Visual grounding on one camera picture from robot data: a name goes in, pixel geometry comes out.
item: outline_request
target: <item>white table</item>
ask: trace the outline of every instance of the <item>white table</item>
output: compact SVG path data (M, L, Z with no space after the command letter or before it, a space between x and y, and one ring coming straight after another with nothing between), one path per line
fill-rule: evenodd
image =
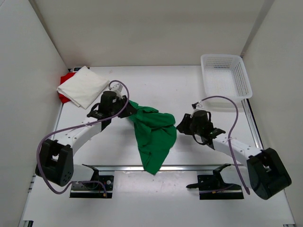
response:
M171 113L179 124L191 104L205 97L200 66L92 67L110 80L124 82L130 99ZM215 127L228 131L234 121L233 109L209 109ZM57 129L73 126L84 119L89 109L64 104ZM254 146L243 108L233 137ZM100 134L75 155L75 164L101 166L141 165L134 129L127 119L113 119ZM232 159L192 137L178 133L164 165L220 165ZM195 171L166 171L155 176L146 172L115 172L112 199L71 199L69 193L55 195L43 180L36 181L28 200L24 220L40 226L282 226L294 220L284 192L268 201L254 192L239 201L200 201L197 192L185 186L196 181Z

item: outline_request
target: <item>red cloth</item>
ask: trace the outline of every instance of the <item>red cloth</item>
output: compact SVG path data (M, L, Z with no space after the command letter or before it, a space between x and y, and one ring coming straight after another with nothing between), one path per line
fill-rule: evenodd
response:
M73 75L75 75L75 72L69 72L67 73L65 76L61 77L60 78L60 84L63 84L65 81L67 81L69 78L71 78ZM64 95L62 94L59 94L59 99L61 100L62 103L67 103L69 102L70 100L65 97Z

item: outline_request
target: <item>beige wall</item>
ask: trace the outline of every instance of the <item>beige wall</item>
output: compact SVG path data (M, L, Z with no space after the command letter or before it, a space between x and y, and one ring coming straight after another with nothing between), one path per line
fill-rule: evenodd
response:
M0 227L16 227L67 68L27 0L0 1L0 50Z
M286 189L303 226L303 1L276 0L244 56L264 147L274 148L293 184Z
M31 0L68 67L240 55L264 0Z

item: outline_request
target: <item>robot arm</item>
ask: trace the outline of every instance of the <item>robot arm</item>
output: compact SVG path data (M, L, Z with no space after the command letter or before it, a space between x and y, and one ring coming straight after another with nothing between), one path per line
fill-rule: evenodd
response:
M92 107L82 122L86 127L71 130L58 140L47 139L42 144L39 157L43 172L49 181L63 187L69 181L98 180L98 170L91 166L74 165L73 156L88 140L102 132L111 120L90 123L114 116L124 107L127 97L121 95L122 88L122 85L118 84L102 94L100 103ZM136 112L137 110L128 103L118 117L125 118ZM38 167L36 174L41 176Z
M245 184L252 188L261 198L267 200L291 184L291 179L279 155L271 148L261 150L253 148L236 139L228 138L225 131L214 128L211 113L204 110L200 103L192 105L192 114L185 114L182 122L177 126L180 133L191 135L201 145L207 145L213 150L232 156L229 141L237 161L244 166L239 170ZM195 135L202 140L198 142ZM221 188L227 183L242 185L235 166L222 165L213 171L213 181ZM198 188L201 183L190 184L188 188Z

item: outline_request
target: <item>green cloth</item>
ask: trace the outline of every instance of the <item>green cloth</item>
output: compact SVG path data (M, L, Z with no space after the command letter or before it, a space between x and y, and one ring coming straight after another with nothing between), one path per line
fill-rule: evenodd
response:
M169 113L159 113L152 107L129 102L138 110L129 119L134 122L134 133L143 167L145 171L156 174L176 141L175 118Z

